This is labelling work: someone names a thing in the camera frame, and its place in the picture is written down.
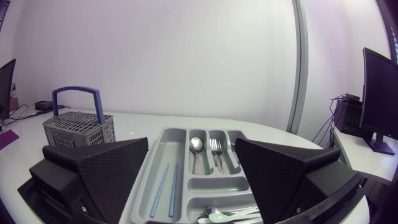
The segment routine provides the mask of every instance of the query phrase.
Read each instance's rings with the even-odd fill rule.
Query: table
[[[189,118],[177,116],[155,116],[145,114],[109,113],[114,116],[114,128],[117,141],[147,137],[151,150],[164,127],[198,128],[198,129],[240,129],[249,139],[256,141],[285,144],[289,146],[320,149],[316,144],[285,131],[268,126],[216,118]],[[16,223],[40,223],[35,213],[30,210],[17,189],[31,178],[29,168],[44,157],[42,147],[47,145],[42,123],[51,118],[52,113],[18,121],[8,126],[20,138],[0,151],[0,197]],[[130,214],[136,198],[143,172],[140,171],[136,183],[124,207],[120,223],[131,223]],[[369,223],[369,210],[365,197],[343,220],[344,223]]]
[[[344,134],[338,128],[333,130],[335,144],[339,145],[347,165],[367,179],[390,185],[398,165],[398,145],[391,138],[384,138],[395,155],[387,155],[373,150],[363,138]]]

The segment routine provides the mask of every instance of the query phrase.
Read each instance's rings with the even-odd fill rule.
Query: blue chopstick
[[[157,204],[159,203],[160,195],[162,193],[163,185],[164,185],[164,180],[166,179],[167,171],[169,170],[169,165],[167,164],[166,170],[164,171],[162,182],[159,185],[159,189],[157,190],[156,198],[154,205],[152,206],[152,210],[150,211],[150,217],[154,218],[155,217],[155,212],[157,208]]]
[[[177,168],[178,164],[175,164],[172,198],[170,199],[169,217],[173,217],[174,215],[174,198],[175,198],[175,184],[177,183]]]

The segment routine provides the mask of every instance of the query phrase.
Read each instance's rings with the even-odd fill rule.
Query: black device
[[[325,223],[342,210],[348,214],[364,195],[362,177],[338,160],[339,149],[243,139],[235,146],[264,223]]]
[[[360,128],[362,115],[362,102],[353,97],[343,97],[338,100],[333,121],[336,127],[345,134],[360,138],[372,138],[373,132]]]
[[[52,101],[39,101],[35,103],[35,110],[50,111],[52,110]]]
[[[360,127],[376,133],[365,138],[375,151],[394,155],[383,136],[398,139],[398,65],[385,56],[364,48],[364,91]]]
[[[45,146],[18,192],[45,223],[118,223],[147,151],[147,138]]]
[[[0,119],[10,118],[11,85],[15,62],[16,59],[12,59],[0,68]]]

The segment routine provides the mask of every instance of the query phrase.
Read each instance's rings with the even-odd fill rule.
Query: purple object
[[[0,134],[0,150],[17,139],[19,139],[19,136],[11,130],[7,130]]]

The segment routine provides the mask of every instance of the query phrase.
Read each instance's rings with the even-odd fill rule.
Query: black monitor
[[[10,118],[10,92],[16,59],[0,68],[0,119]]]
[[[376,133],[364,139],[375,151],[394,155],[383,136],[398,139],[398,65],[385,56],[363,49],[365,79],[360,127]]]

